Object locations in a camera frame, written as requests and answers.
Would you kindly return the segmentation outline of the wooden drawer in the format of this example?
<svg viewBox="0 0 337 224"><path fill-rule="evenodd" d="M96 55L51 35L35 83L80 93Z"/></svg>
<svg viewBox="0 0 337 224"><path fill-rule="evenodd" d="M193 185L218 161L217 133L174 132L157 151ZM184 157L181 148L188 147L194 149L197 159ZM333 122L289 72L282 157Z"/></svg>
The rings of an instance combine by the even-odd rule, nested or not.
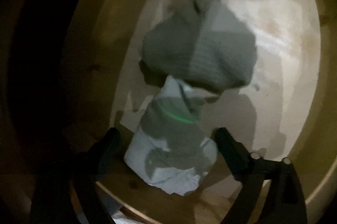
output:
<svg viewBox="0 0 337 224"><path fill-rule="evenodd" d="M188 0L79 0L72 33L88 69L85 132L117 127L124 145L158 92L139 69L144 35ZM256 35L251 84L203 109L209 136L224 126L266 158L289 156L316 223L336 191L336 0L220 0Z"/></svg>

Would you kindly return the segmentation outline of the light grey patterned underwear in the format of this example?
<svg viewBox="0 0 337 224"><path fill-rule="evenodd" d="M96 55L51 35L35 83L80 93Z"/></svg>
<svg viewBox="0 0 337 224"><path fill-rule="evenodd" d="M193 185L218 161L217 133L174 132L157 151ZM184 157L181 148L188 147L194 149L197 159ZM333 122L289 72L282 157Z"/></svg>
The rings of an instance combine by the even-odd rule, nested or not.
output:
<svg viewBox="0 0 337 224"><path fill-rule="evenodd" d="M205 101L182 80L166 78L142 115L124 161L144 182L185 196L199 188L217 160L217 146L199 122Z"/></svg>

